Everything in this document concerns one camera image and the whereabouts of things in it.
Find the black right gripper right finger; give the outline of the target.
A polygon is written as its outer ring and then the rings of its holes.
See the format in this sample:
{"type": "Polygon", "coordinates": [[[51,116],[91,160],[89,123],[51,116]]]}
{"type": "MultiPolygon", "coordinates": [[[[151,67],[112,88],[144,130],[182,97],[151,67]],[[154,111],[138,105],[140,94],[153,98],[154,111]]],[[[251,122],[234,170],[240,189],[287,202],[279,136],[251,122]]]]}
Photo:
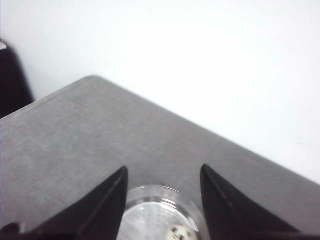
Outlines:
{"type": "Polygon", "coordinates": [[[202,205],[212,240],[318,240],[257,204],[209,165],[200,170],[202,205]]]}

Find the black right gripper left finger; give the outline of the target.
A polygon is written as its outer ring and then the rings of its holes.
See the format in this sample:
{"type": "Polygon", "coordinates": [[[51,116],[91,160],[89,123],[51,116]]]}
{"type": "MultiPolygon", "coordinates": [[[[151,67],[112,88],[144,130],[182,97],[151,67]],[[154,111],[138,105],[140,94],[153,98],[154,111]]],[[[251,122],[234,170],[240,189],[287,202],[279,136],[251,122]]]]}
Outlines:
{"type": "Polygon", "coordinates": [[[115,240],[128,193],[128,169],[123,166],[78,202],[36,228],[23,232],[17,222],[4,226],[2,240],[115,240]]]}

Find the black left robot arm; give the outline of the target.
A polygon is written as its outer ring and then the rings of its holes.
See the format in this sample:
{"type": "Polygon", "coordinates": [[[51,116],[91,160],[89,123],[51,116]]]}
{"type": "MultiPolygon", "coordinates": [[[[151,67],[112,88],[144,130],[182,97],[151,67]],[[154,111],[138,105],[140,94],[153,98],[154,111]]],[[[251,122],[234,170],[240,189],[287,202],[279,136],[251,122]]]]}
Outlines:
{"type": "Polygon", "coordinates": [[[5,41],[0,41],[0,117],[4,118],[34,102],[22,63],[5,41]]]}

